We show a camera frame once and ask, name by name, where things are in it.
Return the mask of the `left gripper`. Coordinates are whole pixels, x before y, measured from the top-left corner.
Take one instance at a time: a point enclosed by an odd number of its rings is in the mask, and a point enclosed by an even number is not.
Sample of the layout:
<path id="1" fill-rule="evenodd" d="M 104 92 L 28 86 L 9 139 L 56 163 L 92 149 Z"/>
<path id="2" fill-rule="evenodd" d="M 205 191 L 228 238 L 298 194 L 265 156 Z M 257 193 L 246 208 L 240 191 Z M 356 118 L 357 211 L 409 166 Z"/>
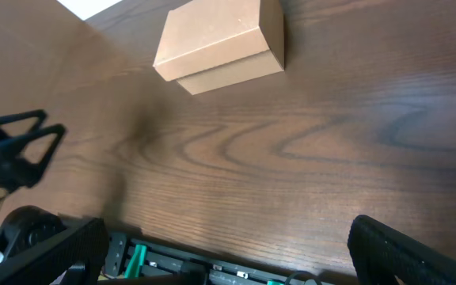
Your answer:
<path id="1" fill-rule="evenodd" d="M 32 188 L 40 182 L 66 134 L 62 124 L 41 127 L 48 115 L 43 109 L 0 116 L 0 188 L 6 194 Z M 11 136 L 3 125 L 33 119 L 24 134 Z"/>

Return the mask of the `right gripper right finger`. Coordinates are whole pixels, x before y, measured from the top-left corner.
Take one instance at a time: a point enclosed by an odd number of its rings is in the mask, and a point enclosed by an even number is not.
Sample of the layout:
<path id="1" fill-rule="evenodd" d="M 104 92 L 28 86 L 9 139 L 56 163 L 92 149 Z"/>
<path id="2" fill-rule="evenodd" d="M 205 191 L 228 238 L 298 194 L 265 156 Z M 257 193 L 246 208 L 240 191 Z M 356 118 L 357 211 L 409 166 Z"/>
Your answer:
<path id="1" fill-rule="evenodd" d="M 456 284 L 456 260 L 367 215 L 353 220 L 348 249 L 361 284 Z"/>

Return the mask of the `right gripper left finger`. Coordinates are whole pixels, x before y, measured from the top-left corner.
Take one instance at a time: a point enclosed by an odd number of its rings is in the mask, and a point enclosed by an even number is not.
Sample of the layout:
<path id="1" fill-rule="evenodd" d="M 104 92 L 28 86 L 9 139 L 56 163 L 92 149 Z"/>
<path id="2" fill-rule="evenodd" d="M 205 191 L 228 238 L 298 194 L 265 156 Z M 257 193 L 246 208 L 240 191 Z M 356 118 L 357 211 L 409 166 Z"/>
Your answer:
<path id="1" fill-rule="evenodd" d="M 92 218 L 0 263 L 0 285 L 96 284 L 108 253 L 104 220 Z"/>

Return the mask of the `cardboard box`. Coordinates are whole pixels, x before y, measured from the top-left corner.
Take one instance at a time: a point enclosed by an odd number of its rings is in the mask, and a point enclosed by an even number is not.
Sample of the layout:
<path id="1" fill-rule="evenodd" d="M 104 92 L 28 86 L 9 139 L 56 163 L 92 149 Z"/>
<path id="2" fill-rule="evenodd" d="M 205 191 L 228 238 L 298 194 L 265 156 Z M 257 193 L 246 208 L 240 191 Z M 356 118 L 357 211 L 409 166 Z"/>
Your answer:
<path id="1" fill-rule="evenodd" d="M 284 71 L 278 0 L 192 0 L 168 12 L 154 69 L 191 95 Z"/>

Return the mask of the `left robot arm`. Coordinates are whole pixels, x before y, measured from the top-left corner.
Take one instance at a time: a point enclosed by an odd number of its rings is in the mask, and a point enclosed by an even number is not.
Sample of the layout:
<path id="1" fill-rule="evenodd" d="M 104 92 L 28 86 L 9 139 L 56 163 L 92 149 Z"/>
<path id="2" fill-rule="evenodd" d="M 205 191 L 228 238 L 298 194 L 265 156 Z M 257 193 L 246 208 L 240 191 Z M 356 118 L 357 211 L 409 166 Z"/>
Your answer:
<path id="1" fill-rule="evenodd" d="M 0 116 L 0 188 L 6 196 L 19 188 L 32 188 L 38 184 L 61 143 L 66 128 L 62 124 L 44 127 L 46 118 L 42 109 Z M 55 138 L 38 162 L 24 157 L 23 152 L 29 143 L 48 135 Z M 0 263 L 50 237 L 54 230 L 63 228 L 56 218 L 45 227 L 11 218 L 0 226 Z"/>

